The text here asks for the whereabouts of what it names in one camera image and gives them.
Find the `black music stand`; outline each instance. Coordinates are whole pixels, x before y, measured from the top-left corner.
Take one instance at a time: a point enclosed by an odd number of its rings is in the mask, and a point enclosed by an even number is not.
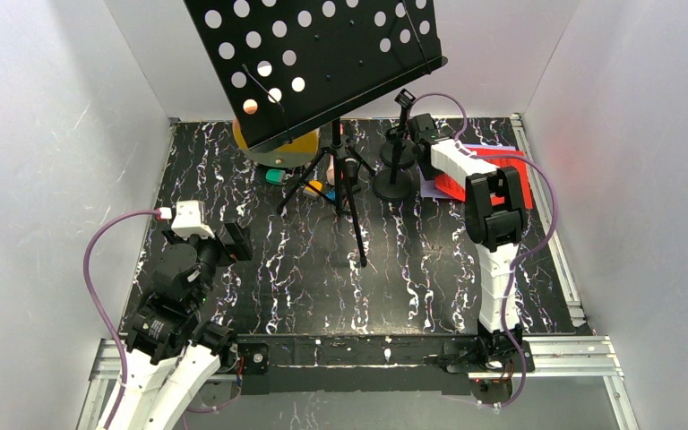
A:
[[[447,64],[433,0],[185,5],[252,151],[272,151]]]

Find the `black round base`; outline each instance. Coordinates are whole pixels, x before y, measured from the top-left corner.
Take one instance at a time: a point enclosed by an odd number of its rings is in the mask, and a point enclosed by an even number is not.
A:
[[[402,155],[400,157],[400,163],[397,165],[399,168],[409,168],[415,164],[415,154],[413,153],[413,147],[415,143],[411,141],[404,141],[405,149],[402,150]],[[394,151],[394,142],[387,141],[381,145],[381,161],[388,167],[391,167],[391,152]]]
[[[387,202],[400,202],[407,199],[413,193],[413,181],[410,176],[402,171],[397,172],[397,180],[390,183],[391,169],[386,168],[375,176],[373,180],[373,192],[378,198]]]

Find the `black stand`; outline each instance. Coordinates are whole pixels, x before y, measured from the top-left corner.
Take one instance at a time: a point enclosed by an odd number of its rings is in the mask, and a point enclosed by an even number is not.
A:
[[[381,147],[381,159],[390,169],[378,172],[373,182],[373,191],[387,202],[407,199],[413,192],[412,179],[402,171],[415,163],[412,148],[415,146],[408,136],[408,114],[415,102],[415,96],[402,90],[394,100],[400,104],[400,123],[386,132],[386,143]]]
[[[365,169],[370,173],[371,176],[375,175],[375,170],[367,164],[367,162],[358,154],[354,148],[349,147],[341,143],[341,120],[336,118],[331,122],[331,144],[322,144],[318,155],[315,156],[312,163],[305,169],[302,176],[294,183],[291,187],[291,191],[286,194],[276,208],[276,212],[281,214],[283,208],[286,206],[294,193],[299,189],[302,184],[310,185],[307,178],[313,173],[318,163],[323,159],[325,154],[331,154],[333,156],[333,189],[335,190],[334,199],[330,199],[322,191],[318,190],[314,186],[310,186],[318,195],[320,195],[326,202],[332,204],[336,208],[336,213],[341,215],[352,215],[352,225],[355,228],[355,237],[357,238],[357,248],[360,251],[360,266],[366,267],[367,258],[366,250],[363,245],[363,235],[360,231],[360,223],[357,220],[357,208],[355,207],[355,196],[352,192],[352,182],[357,182],[357,177],[360,172],[360,167],[365,166]],[[344,194],[347,196],[347,202],[349,204],[349,211],[344,210],[344,200],[342,195],[342,186]]]

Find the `yellow object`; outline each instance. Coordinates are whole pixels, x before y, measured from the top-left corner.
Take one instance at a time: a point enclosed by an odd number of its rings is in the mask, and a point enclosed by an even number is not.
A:
[[[238,148],[252,161],[271,168],[298,168],[311,161],[318,152],[318,131],[314,130],[296,138],[292,143],[283,145],[266,153],[251,152],[246,147],[241,125],[233,120],[233,137]]]
[[[323,189],[323,183],[320,181],[310,181],[310,185],[315,187],[318,191],[322,191]],[[303,194],[307,197],[317,199],[318,197],[320,197],[320,195],[316,193],[315,190],[310,187],[310,185],[305,186]]]

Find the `gray floor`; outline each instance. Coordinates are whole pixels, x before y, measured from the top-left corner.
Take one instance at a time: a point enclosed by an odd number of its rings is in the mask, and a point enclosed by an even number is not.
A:
[[[220,403],[227,389],[205,386],[201,395]],[[530,378],[518,401],[499,415],[437,392],[319,391],[244,396],[217,415],[189,413],[186,419],[190,430],[618,428],[602,378]],[[175,427],[182,428],[182,422]]]

